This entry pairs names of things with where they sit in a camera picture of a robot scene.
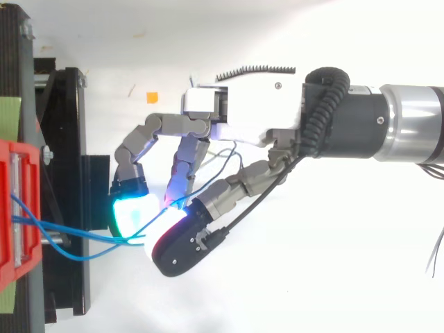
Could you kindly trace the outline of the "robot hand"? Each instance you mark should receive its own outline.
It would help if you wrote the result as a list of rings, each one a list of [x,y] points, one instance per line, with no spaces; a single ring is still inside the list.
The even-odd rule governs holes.
[[[114,153],[110,188],[116,231],[143,245],[161,274],[186,273],[221,244],[227,228],[209,225],[237,203],[282,182],[299,148],[301,82],[292,67],[247,66],[190,87],[177,114],[154,112]],[[141,159],[161,136],[179,137],[164,198],[147,185]],[[268,157],[233,176],[194,186],[211,141],[266,147]]]

